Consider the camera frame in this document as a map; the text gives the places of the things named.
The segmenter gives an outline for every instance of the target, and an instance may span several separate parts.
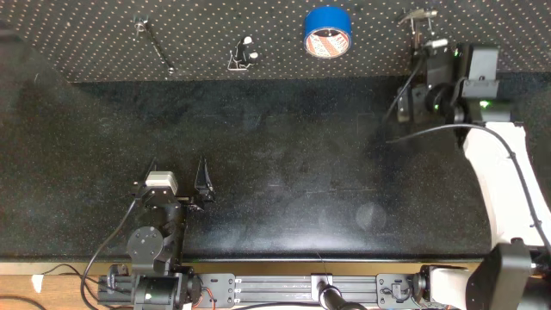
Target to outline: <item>gray polka dot surface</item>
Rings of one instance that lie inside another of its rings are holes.
[[[305,16],[326,5],[352,20],[353,46],[337,59],[303,47]],[[396,18],[417,8],[438,10],[437,38],[499,46],[499,71],[551,71],[551,3],[543,0],[0,0],[0,20],[70,82],[365,77],[407,73],[412,35]],[[176,73],[145,37],[134,40],[136,15],[149,16]],[[260,62],[230,72],[230,51],[245,35]]]

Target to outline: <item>wooden surface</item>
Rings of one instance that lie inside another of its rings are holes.
[[[478,264],[464,263],[460,265],[474,270]],[[87,309],[80,297],[78,276],[44,276],[42,290],[37,293],[31,282],[32,274],[40,274],[58,265],[57,263],[0,263],[0,295],[18,295],[39,302],[46,309]],[[79,272],[83,272],[85,263],[71,263]],[[95,264],[93,275],[104,275],[111,263]],[[197,273],[230,272],[237,276],[254,275],[310,275],[324,273],[321,263],[197,263],[193,264]],[[379,273],[415,273],[420,263],[326,263],[328,273],[335,276],[375,276]],[[54,274],[71,272],[66,267],[57,269]],[[92,292],[97,286],[89,282]],[[95,301],[86,293],[93,305]],[[0,300],[0,310],[4,309],[36,309],[36,307],[21,301]]]

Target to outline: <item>blue tape roll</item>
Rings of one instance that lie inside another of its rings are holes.
[[[331,59],[352,47],[352,24],[346,11],[321,7],[306,16],[304,48],[311,55]]]

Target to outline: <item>perforated pegboard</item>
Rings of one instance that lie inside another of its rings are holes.
[[[353,46],[338,59],[303,48],[306,14],[325,5],[352,20]],[[0,19],[71,82],[326,78],[405,74],[411,31],[395,20],[416,8],[439,11],[436,37],[500,46],[500,71],[551,71],[546,0],[0,0]],[[145,38],[133,40],[135,15],[150,17],[175,74]],[[229,52],[246,34],[261,63],[229,72]]]

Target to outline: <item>green led light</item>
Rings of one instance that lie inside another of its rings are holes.
[[[481,106],[483,109],[488,108],[489,105],[490,105],[490,102],[487,101],[487,100],[482,100],[482,101],[480,102],[480,106]]]

